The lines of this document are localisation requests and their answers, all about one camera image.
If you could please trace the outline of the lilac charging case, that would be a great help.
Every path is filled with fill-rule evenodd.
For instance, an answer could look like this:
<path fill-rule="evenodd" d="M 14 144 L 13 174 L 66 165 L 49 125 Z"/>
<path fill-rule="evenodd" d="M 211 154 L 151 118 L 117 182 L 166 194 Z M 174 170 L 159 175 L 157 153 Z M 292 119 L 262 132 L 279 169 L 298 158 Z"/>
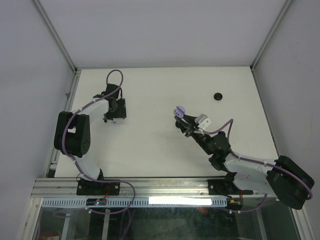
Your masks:
<path fill-rule="evenodd" d="M 179 118 L 179 119 L 183 119 L 185 116 L 186 110 L 183 106 L 177 106 L 174 110 L 173 110 L 173 114 Z"/>

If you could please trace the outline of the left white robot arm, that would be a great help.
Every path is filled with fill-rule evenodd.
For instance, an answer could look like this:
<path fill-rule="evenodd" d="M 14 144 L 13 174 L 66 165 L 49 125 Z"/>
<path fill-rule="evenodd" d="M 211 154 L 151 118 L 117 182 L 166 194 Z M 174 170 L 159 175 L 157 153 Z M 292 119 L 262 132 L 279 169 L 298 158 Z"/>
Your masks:
<path fill-rule="evenodd" d="M 79 170 L 78 196 L 118 196 L 120 182 L 104 182 L 103 171 L 97 166 L 91 147 L 91 124 L 96 120 L 114 121 L 127 117 L 122 88 L 108 83 L 106 90 L 93 97 L 93 104 L 74 113 L 62 111 L 58 115 L 54 148 L 71 156 Z"/>

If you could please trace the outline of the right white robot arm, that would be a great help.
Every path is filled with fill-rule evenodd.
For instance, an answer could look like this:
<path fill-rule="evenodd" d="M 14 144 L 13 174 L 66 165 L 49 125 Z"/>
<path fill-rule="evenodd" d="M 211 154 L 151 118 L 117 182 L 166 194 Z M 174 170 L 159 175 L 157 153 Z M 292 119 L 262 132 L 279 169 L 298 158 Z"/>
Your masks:
<path fill-rule="evenodd" d="M 291 158 L 280 155 L 277 159 L 254 158 L 236 153 L 230 144 L 233 119 L 215 131 L 207 131 L 211 120 L 205 114 L 186 115 L 184 110 L 173 111 L 175 125 L 185 137 L 191 137 L 209 155 L 208 161 L 217 171 L 224 171 L 223 187 L 226 192 L 252 191 L 276 197 L 286 206 L 301 210 L 313 197 L 315 181 Z"/>

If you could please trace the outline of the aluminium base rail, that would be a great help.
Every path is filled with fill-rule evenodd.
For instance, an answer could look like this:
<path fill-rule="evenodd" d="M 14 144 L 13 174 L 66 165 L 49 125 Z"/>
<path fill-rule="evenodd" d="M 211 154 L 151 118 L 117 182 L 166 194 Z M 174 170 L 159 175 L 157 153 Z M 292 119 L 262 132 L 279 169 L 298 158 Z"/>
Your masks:
<path fill-rule="evenodd" d="M 216 182 L 221 177 L 136 177 L 119 178 L 119 185 L 113 187 L 118 191 L 116 198 L 131 198 L 133 191 L 137 198 L 148 197 L 190 197 L 190 198 L 223 198 L 222 191 L 216 191 Z M 37 178 L 34 182 L 31 197 L 33 198 L 66 198 L 79 197 L 83 189 L 75 177 Z"/>

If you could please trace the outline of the left metal frame post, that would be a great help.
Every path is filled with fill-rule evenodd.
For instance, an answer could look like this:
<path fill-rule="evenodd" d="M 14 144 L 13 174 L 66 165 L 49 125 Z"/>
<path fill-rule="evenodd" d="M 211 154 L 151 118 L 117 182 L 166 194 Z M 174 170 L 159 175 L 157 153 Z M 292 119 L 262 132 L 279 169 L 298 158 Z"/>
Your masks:
<path fill-rule="evenodd" d="M 31 0 L 35 10 L 37 11 L 39 17 L 41 18 L 44 26 L 46 27 L 48 33 L 50 34 L 52 40 L 54 41 L 57 49 L 61 53 L 63 59 L 67 63 L 68 67 L 72 71 L 73 74 L 77 73 L 78 68 L 76 67 L 74 61 L 72 60 L 70 54 L 68 53 L 62 39 L 60 38 L 57 30 L 55 29 L 52 21 L 50 20 L 44 6 L 42 5 L 40 0 Z"/>

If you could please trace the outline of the metal corner frame post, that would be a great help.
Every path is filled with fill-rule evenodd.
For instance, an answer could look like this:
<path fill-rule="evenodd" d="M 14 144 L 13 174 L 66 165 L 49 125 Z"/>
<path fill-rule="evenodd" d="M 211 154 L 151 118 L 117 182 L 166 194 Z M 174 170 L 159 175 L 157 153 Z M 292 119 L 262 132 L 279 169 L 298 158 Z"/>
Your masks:
<path fill-rule="evenodd" d="M 285 18 L 287 12 L 290 10 L 291 6 L 293 5 L 294 0 L 285 0 L 280 11 L 278 12 L 275 20 L 273 21 L 266 37 L 264 38 L 262 45 L 260 46 L 252 64 L 250 65 L 250 69 L 252 72 L 255 71 L 257 68 L 260 60 L 262 59 L 265 51 L 267 50 L 271 40 L 273 39 L 274 35 L 276 34 L 280 24 L 282 23 L 283 19 Z"/>

